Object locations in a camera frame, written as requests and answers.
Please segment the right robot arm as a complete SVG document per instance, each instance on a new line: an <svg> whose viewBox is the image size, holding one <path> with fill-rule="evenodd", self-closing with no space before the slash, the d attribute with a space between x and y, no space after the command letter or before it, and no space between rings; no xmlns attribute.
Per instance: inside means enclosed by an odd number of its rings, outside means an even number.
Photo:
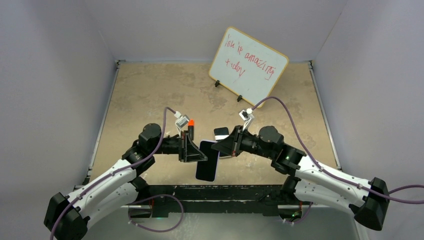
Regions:
<svg viewBox="0 0 424 240"><path fill-rule="evenodd" d="M353 216L356 222L371 230L380 231L390 201L384 180L355 177L313 162L304 151L284 143L284 137L274 126L262 127L257 135L241 125L212 145L212 149L237 157L242 152L271 160L271 167L287 175L280 196L288 204L296 200L332 207Z"/></svg>

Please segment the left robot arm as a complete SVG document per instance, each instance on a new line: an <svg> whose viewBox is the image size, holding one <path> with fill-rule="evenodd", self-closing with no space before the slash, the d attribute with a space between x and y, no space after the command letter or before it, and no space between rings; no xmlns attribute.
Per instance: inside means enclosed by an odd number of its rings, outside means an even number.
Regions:
<svg viewBox="0 0 424 240"><path fill-rule="evenodd" d="M59 192L51 197L43 221L50 239L80 240L90 227L121 206L153 205L155 196L141 173L155 163L154 154L178 155L179 161L186 163L206 161L193 139L193 120L187 130L167 137L158 124L147 124L109 170L67 195Z"/></svg>

